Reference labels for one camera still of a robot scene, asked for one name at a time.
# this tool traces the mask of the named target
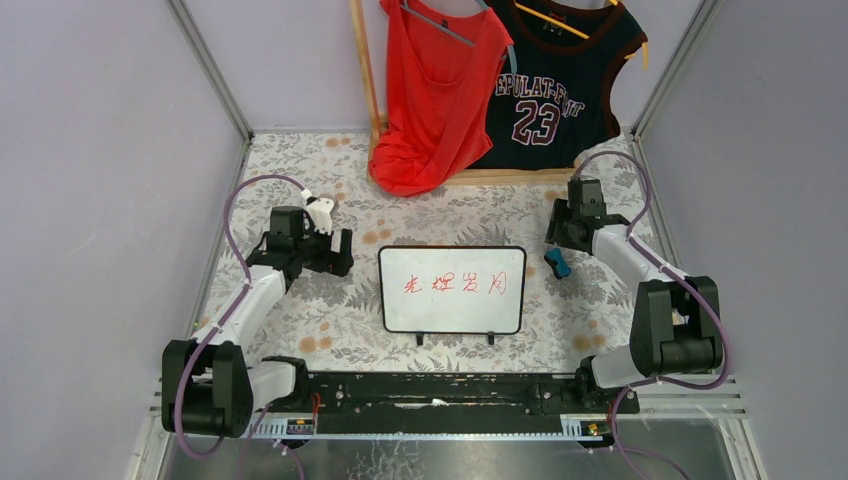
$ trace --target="gray hanger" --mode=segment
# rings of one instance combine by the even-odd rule
[[[491,8],[488,5],[486,5],[486,2],[484,0],[476,0],[476,2],[481,7],[483,7],[484,9]],[[468,40],[467,38],[462,37],[460,35],[457,35],[456,33],[452,32],[451,30],[448,30],[447,28],[445,28],[445,27],[439,25],[438,23],[430,20],[429,18],[425,17],[424,15],[421,15],[420,13],[416,12],[415,10],[409,8],[409,0],[403,0],[403,5],[401,5],[400,8],[402,8],[402,9],[406,10],[407,12],[411,13],[412,15],[420,18],[424,22],[429,23],[430,25],[438,28],[439,30],[443,31],[444,33],[447,33],[448,35],[454,37],[455,39],[461,41],[462,43],[469,45],[469,46],[472,46],[472,47],[474,46],[474,42],[472,42],[471,40]],[[512,47],[512,45],[509,45],[507,47],[507,55],[505,55],[504,58],[506,58],[507,56],[509,57],[510,70],[512,71],[512,73],[517,73],[518,62],[515,59],[515,49]]]

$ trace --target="white wall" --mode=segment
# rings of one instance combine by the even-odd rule
[[[474,0],[425,0],[445,13],[479,11]],[[596,8],[602,0],[557,0]],[[187,0],[236,101],[254,129],[345,130],[368,127],[356,44],[345,0]],[[613,111],[632,125],[657,84],[700,0],[629,0],[648,33],[650,69],[625,65]],[[385,111],[387,18],[362,0],[380,108]]]
[[[240,139],[164,1],[0,11],[0,478],[121,478]]]
[[[718,283],[770,478],[848,469],[848,3],[726,1],[648,162],[684,266]]]

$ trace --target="floral tablecloth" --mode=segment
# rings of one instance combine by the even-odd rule
[[[628,151],[619,137],[595,147]],[[304,358],[311,370],[570,372],[587,355],[627,342],[632,309],[624,284],[604,264],[563,251],[571,276],[557,280],[543,255],[553,200],[561,186],[440,187],[415,198],[392,197],[366,178],[368,135],[260,134],[244,177],[287,174],[313,194],[339,202],[336,228],[354,232],[355,265],[347,277],[304,270],[270,312],[247,349],[248,362],[268,355]],[[610,212],[627,218],[643,195],[635,171],[616,156],[587,168],[600,178]],[[233,231],[242,252],[268,228],[271,207],[301,205],[293,187],[270,180],[245,189],[236,202]],[[636,227],[649,245],[647,222]],[[527,251],[521,330],[498,337],[411,334],[383,328],[377,251],[383,245],[519,245]],[[243,282],[225,242],[201,323]]]

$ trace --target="neckline of red tank top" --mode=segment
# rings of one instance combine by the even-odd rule
[[[540,49],[558,55],[577,55],[594,47],[612,29],[613,25],[615,25],[618,19],[621,18],[626,9],[624,3],[622,2],[618,2],[618,5],[610,5],[608,7],[599,8],[595,10],[585,10],[582,8],[569,7],[568,5],[556,3],[551,0],[538,1],[539,3],[544,5],[545,8],[549,8],[551,11],[556,12],[560,15],[565,15],[566,17],[607,17],[604,23],[602,23],[597,30],[595,30],[594,32],[592,32],[591,35],[589,35],[589,38],[583,40],[582,42],[576,45],[570,47],[563,47],[548,43],[542,40],[541,38],[537,37],[533,32],[531,32],[530,29],[527,28],[527,25],[524,23],[524,19],[521,18],[521,10],[519,10],[518,7],[515,6],[515,2],[513,0],[509,0],[507,2],[509,4],[509,10],[512,13],[515,25],[518,27],[518,30],[521,31],[521,34],[524,35],[525,38],[527,38],[531,43],[533,43]]]
[[[423,78],[424,80],[426,80],[427,82],[429,82],[432,85],[438,85],[440,87],[451,87],[451,86],[456,86],[456,85],[461,84],[462,81],[465,80],[465,76],[468,73],[468,70],[470,68],[472,68],[472,60],[474,59],[474,55],[476,53],[477,42],[475,42],[474,45],[467,45],[467,44],[465,44],[465,43],[463,43],[463,42],[461,42],[457,39],[453,39],[453,40],[456,41],[457,45],[461,45],[463,47],[467,47],[467,48],[472,49],[471,55],[469,56],[468,65],[465,66],[465,69],[462,71],[462,75],[460,75],[459,78],[457,78],[453,82],[444,83],[444,82],[437,82],[437,81],[431,79],[429,76],[427,76],[427,73],[424,71],[424,66],[421,63],[421,59],[418,58],[418,55],[415,54],[415,50],[412,48],[412,40],[409,38],[409,32],[406,29],[406,22],[403,20],[403,9],[400,8],[400,2],[401,2],[401,0],[395,0],[394,1],[395,8],[397,9],[396,13],[398,15],[398,19],[400,20],[401,34],[403,36],[403,42],[405,44],[405,47],[407,49],[409,49],[409,55],[412,57],[413,62],[418,67],[418,73],[421,75],[421,78]],[[492,9],[487,8],[486,10],[483,10],[479,13],[475,13],[474,15],[470,15],[470,16],[467,16],[467,17],[455,17],[455,16],[451,16],[451,15],[445,15],[442,12],[439,12],[438,10],[426,5],[424,2],[421,2],[420,0],[411,0],[410,3],[414,4],[414,7],[411,5],[410,8],[412,8],[416,12],[421,13],[422,15],[424,15],[425,17],[430,18],[430,19],[432,19],[432,16],[422,13],[422,10],[427,11],[427,13],[435,14],[436,16],[440,16],[440,17],[445,18],[447,20],[454,20],[454,21],[473,20],[477,17],[483,17],[483,21],[481,22],[481,25],[480,25],[480,30],[477,32],[477,37],[475,39],[475,40],[478,40],[478,41],[479,41],[480,38],[483,37],[483,35],[485,34],[485,29],[489,27],[489,25],[491,24],[491,21],[492,21],[491,18],[485,18],[485,17],[488,17],[489,15],[494,15],[494,13],[492,12]]]

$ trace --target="black basketball jersey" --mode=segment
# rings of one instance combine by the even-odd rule
[[[574,165],[580,152],[620,133],[610,92],[626,55],[648,37],[619,2],[582,10],[550,0],[519,0],[589,35],[583,39],[515,6],[487,0],[513,41],[509,62],[489,101],[486,132],[493,147],[470,168],[540,170]]]

